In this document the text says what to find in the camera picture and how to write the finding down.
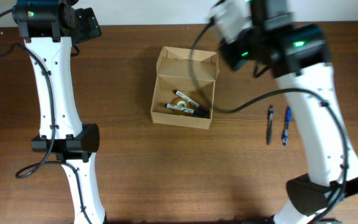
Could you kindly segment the blue whiteboard marker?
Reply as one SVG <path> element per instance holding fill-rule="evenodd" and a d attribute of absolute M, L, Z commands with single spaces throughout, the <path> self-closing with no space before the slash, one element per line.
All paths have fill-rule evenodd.
<path fill-rule="evenodd" d="M 193 110 L 193 109 L 190 109 L 190 108 L 186 108 L 186 107 L 182 107 L 182 106 L 177 106 L 177 105 L 173 105 L 173 104 L 169 104 L 169 103 L 166 103 L 164 105 L 164 107 L 168 108 L 168 109 L 171 109 L 171 110 L 176 110 L 176 111 L 181 111 L 183 113 L 189 113 L 189 114 L 194 114 L 194 115 L 197 115 L 197 116 L 206 116 L 206 113 L 202 112 L 202 111 L 199 111 L 199 110 Z"/>

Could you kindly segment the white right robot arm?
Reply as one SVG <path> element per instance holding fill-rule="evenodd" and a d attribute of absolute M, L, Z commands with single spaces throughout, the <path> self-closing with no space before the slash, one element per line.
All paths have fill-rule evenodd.
<path fill-rule="evenodd" d="M 319 222 L 358 194 L 358 156 L 337 102 L 323 30 L 296 27 L 285 1 L 219 1 L 209 16 L 231 69 L 253 60 L 272 72 L 304 144 L 308 172 L 287 182 L 289 200 L 268 222 Z"/>

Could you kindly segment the yellow tape roll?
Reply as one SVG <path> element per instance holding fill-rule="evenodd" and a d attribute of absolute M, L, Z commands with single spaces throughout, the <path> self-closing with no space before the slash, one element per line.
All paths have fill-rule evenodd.
<path fill-rule="evenodd" d="M 193 110 L 195 109 L 195 107 L 193 105 L 191 105 L 187 100 L 185 100 L 183 98 L 180 98 L 180 97 L 174 98 L 170 103 L 173 104 L 173 105 L 176 105 L 176 106 L 190 108 L 190 109 L 193 109 Z M 172 112 L 177 114 L 177 115 L 190 116 L 190 114 L 184 113 L 184 112 L 178 111 L 178 110 L 172 110 Z"/>

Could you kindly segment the black gel pen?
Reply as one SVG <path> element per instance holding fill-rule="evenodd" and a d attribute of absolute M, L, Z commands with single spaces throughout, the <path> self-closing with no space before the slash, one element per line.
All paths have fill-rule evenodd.
<path fill-rule="evenodd" d="M 272 140 L 272 123 L 273 123 L 273 106 L 268 108 L 268 131 L 267 131 L 267 144 L 271 144 Z"/>

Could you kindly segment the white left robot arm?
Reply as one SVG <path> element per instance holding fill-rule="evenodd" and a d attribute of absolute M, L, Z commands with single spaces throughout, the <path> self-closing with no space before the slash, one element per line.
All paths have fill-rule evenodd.
<path fill-rule="evenodd" d="M 75 223 L 106 223 L 96 180 L 99 128 L 83 124 L 71 79 L 72 49 L 101 36 L 92 8 L 74 9 L 76 1 L 17 1 L 12 16 L 24 39 L 35 73 L 40 103 L 39 134 L 34 152 L 54 154 L 53 164 L 66 173 Z"/>

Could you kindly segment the black whiteboard marker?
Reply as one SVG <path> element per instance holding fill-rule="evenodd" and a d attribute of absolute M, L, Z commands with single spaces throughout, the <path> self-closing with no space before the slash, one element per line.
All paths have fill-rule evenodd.
<path fill-rule="evenodd" d="M 198 108 L 199 110 L 201 110 L 204 113 L 209 113 L 209 109 L 206 109 L 204 106 L 202 106 L 201 104 L 197 103 L 196 101 L 192 100 L 189 96 L 186 96 L 184 93 L 182 93 L 179 90 L 174 90 L 173 91 L 174 94 L 176 94 L 177 96 L 179 96 L 180 98 L 183 98 L 185 100 L 187 100 L 191 105 L 195 106 L 196 108 Z"/>

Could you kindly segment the brown cardboard box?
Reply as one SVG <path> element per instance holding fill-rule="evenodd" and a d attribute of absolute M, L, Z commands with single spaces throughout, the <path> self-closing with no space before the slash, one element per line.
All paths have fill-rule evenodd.
<path fill-rule="evenodd" d="M 216 79 L 219 75 L 219 56 L 216 52 L 163 47 L 156 63 L 156 82 L 150 114 L 153 123 L 209 129 L 213 117 L 211 103 L 214 101 Z M 192 100 L 209 109 L 206 116 L 177 115 L 164 107 L 179 97 L 179 90 Z"/>

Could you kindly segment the blue gel pen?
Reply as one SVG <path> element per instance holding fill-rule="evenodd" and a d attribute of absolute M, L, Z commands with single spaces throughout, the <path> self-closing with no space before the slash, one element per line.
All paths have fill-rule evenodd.
<path fill-rule="evenodd" d="M 284 146 L 286 146 L 288 143 L 288 132 L 289 132 L 290 121 L 291 121 L 291 108 L 288 106 L 285 114 L 285 123 L 282 133 L 282 143 Z"/>

